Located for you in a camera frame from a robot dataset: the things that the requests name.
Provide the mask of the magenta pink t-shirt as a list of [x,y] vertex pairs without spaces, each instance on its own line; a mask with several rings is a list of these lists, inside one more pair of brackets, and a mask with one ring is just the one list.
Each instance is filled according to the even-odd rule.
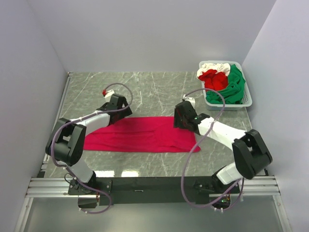
[[195,134],[175,128],[171,116],[129,117],[85,137],[84,150],[144,153],[189,152]]

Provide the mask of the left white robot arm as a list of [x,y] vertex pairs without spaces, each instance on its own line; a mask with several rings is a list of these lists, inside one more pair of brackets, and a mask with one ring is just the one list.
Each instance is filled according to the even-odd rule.
[[97,187],[95,172],[82,159],[85,137],[132,114],[126,97],[110,90],[104,98],[105,103],[89,115],[59,119],[45,147],[58,167],[68,169],[80,181],[79,188],[85,194],[93,193]]

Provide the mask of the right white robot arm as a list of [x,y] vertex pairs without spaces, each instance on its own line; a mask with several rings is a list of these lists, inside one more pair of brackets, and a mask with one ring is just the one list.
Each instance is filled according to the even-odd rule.
[[257,130],[236,129],[207,114],[198,115],[190,101],[182,101],[175,106],[174,127],[206,135],[233,151],[234,162],[211,176],[211,188],[218,193],[224,192],[236,180],[254,178],[273,161]]

